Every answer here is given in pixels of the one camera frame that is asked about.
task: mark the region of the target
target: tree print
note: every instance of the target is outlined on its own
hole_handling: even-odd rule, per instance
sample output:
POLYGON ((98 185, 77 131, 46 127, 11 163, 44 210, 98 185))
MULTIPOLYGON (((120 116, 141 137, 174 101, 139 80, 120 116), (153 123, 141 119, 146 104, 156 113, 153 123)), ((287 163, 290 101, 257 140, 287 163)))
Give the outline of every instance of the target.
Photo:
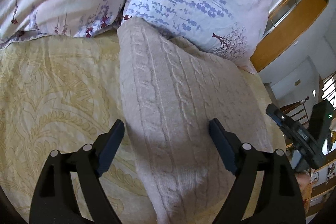
POLYGON ((210 53, 234 61, 238 58, 243 57, 244 54, 247 52, 247 38, 245 36, 245 27, 240 28, 235 26, 234 28, 232 28, 231 32, 223 37, 218 36, 215 33, 212 34, 212 37, 215 37, 220 41, 220 47, 216 48, 210 53))

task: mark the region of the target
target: yellow bedspread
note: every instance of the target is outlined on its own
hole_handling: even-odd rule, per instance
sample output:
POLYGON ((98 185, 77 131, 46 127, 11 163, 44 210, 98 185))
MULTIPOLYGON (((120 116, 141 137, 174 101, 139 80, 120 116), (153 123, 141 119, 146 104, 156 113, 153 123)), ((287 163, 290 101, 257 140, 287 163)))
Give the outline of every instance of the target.
MULTIPOLYGON (((25 220, 50 151, 77 151, 116 119, 124 120, 118 54, 116 32, 95 39, 43 37, 0 51, 0 185, 25 220)), ((261 79, 241 73, 264 112, 270 99, 261 79)), ((284 148, 281 131, 265 119, 273 147, 284 148)), ((156 223, 127 134, 100 181, 124 224, 156 223)), ((75 176, 73 185, 82 215, 90 218, 75 176)), ((221 206, 202 212, 190 224, 211 223, 221 206)))

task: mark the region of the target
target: screw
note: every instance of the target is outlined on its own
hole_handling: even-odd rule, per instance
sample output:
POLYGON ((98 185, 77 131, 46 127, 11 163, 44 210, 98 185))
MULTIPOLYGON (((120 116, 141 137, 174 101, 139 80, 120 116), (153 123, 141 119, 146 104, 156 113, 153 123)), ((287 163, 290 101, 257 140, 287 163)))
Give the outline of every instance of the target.
POLYGON ((89 143, 83 146, 84 151, 90 151, 91 149, 92 149, 92 145, 89 143))
POLYGON ((283 150, 281 150, 281 149, 277 149, 277 150, 276 150, 276 153, 277 153, 277 155, 279 155, 279 156, 283 156, 283 155, 285 154, 285 152, 284 152, 283 150))
POLYGON ((243 143, 243 148, 245 150, 250 150, 252 148, 252 146, 249 143, 243 143))
POLYGON ((58 151, 57 150, 52 150, 50 153, 50 156, 52 157, 56 157, 58 155, 58 151))

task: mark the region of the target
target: bed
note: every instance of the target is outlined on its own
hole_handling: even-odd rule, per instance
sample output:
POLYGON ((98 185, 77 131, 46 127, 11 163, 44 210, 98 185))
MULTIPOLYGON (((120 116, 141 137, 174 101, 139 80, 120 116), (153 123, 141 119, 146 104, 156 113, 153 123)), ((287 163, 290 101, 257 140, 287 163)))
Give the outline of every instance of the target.
MULTIPOLYGON (((26 220, 50 151, 75 151, 107 132, 116 119, 124 120, 118 54, 115 31, 94 39, 42 37, 0 52, 0 185, 26 220)), ((273 148, 285 149, 282 132, 265 114, 271 101, 260 77, 241 74, 264 113, 273 148)), ((127 135, 100 181, 123 223, 156 223, 127 135)), ((89 218, 75 177, 73 184, 81 212, 89 218)), ((221 206, 200 213, 193 223, 211 223, 221 206)))

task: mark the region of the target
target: staircase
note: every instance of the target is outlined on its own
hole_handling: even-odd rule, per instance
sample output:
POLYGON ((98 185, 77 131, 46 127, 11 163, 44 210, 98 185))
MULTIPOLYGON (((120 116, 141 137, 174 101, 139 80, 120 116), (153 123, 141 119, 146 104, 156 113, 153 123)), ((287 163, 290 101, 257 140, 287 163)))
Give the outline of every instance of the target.
MULTIPOLYGON (((307 110, 305 107, 305 102, 309 100, 309 97, 304 98, 303 100, 283 106, 280 110, 290 116, 293 120, 299 121, 305 128, 309 126, 309 119, 307 110)), ((285 139, 286 149, 290 149, 293 146, 293 142, 290 139, 285 139)))

